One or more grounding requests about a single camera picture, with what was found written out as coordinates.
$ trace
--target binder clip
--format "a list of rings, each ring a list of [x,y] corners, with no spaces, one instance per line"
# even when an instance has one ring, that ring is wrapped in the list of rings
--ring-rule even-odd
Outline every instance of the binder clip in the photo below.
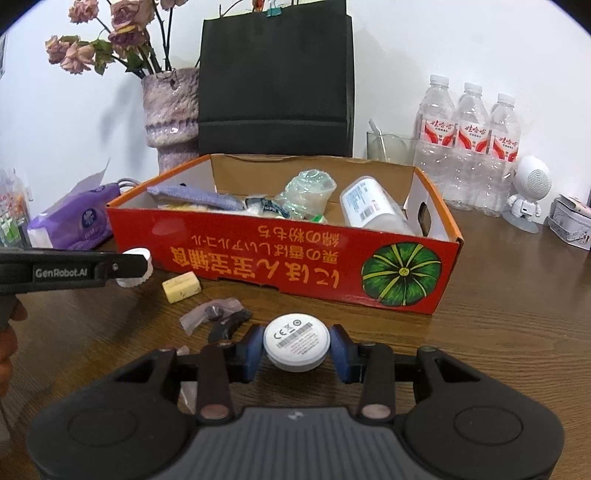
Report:
[[[277,17],[281,15],[281,7],[277,6],[277,0],[269,2],[269,10],[267,10],[267,17]]]

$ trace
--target purple tissue package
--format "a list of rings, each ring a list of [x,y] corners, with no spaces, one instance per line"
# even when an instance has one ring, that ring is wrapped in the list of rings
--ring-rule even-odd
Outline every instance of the purple tissue package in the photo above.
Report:
[[[106,204],[120,194],[118,183],[70,194],[27,226],[31,245],[60,250],[89,250],[111,235]]]

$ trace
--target white bottle cap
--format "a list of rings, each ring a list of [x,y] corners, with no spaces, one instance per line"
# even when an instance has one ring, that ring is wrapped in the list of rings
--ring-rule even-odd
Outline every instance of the white bottle cap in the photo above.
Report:
[[[506,103],[507,105],[515,106],[515,98],[511,95],[506,95],[505,93],[499,93],[496,100],[499,103]]]
[[[477,83],[466,82],[464,84],[464,92],[477,93],[478,95],[482,95],[482,86],[478,85]]]
[[[430,82],[431,85],[442,85],[444,87],[449,87],[449,78],[443,77],[441,75],[431,75]]]
[[[289,313],[265,329],[263,344],[272,364],[286,372],[307,372],[319,366],[330,348],[326,325],[312,315]]]
[[[152,276],[152,273],[154,272],[154,267],[152,266],[152,254],[147,248],[132,248],[131,250],[127,250],[127,252],[123,253],[129,255],[143,255],[146,261],[148,262],[148,269],[146,270],[144,276],[140,278],[118,278],[117,283],[120,287],[137,287],[138,285],[141,285]]]

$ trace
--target black shopping bag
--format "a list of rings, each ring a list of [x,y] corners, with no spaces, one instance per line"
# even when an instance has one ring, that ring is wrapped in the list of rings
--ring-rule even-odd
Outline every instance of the black shopping bag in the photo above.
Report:
[[[199,78],[200,153],[352,156],[346,0],[206,20]]]

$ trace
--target pink flower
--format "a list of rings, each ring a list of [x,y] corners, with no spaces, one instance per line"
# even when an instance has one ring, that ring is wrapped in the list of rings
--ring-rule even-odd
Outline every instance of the pink flower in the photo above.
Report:
[[[170,10],[172,7],[180,7],[187,3],[187,0],[160,0],[160,6],[164,10]]]
[[[45,50],[49,55],[49,63],[60,63],[66,57],[66,51],[69,47],[70,44],[68,42],[60,41],[57,35],[53,35],[45,42]]]
[[[80,47],[78,42],[70,45],[66,51],[66,58],[64,58],[60,65],[65,71],[78,74],[85,70],[90,70],[88,65],[94,65],[95,61],[92,57],[95,56],[95,49],[92,45],[85,45]]]
[[[144,29],[153,19],[152,0],[121,0],[111,5],[111,23],[115,30],[129,25]]]
[[[99,14],[98,0],[74,0],[68,16],[72,23],[87,23]]]
[[[141,30],[136,25],[123,27],[119,31],[114,31],[109,34],[109,41],[113,44],[116,50],[120,48],[140,47],[148,42],[147,32]]]

